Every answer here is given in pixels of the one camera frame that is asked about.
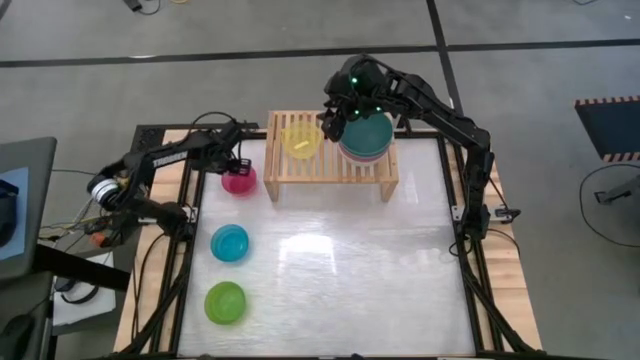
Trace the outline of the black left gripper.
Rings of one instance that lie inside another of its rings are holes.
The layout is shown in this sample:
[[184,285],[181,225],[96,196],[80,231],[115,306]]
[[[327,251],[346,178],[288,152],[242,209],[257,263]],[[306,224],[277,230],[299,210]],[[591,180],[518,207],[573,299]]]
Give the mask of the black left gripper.
[[202,151],[202,169],[226,169],[231,175],[241,176],[251,173],[251,160],[242,158],[240,150],[234,152],[244,138],[243,127],[237,121],[228,121],[220,130],[209,130],[206,135],[209,143]]

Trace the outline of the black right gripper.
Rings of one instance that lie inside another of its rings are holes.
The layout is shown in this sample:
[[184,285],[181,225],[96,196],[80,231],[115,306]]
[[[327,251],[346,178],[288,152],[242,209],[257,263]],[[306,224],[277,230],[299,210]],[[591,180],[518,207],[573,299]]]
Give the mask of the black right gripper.
[[332,142],[338,142],[346,123],[376,113],[400,114],[396,88],[400,73],[367,54],[348,58],[324,86],[328,100],[318,115],[321,130]]

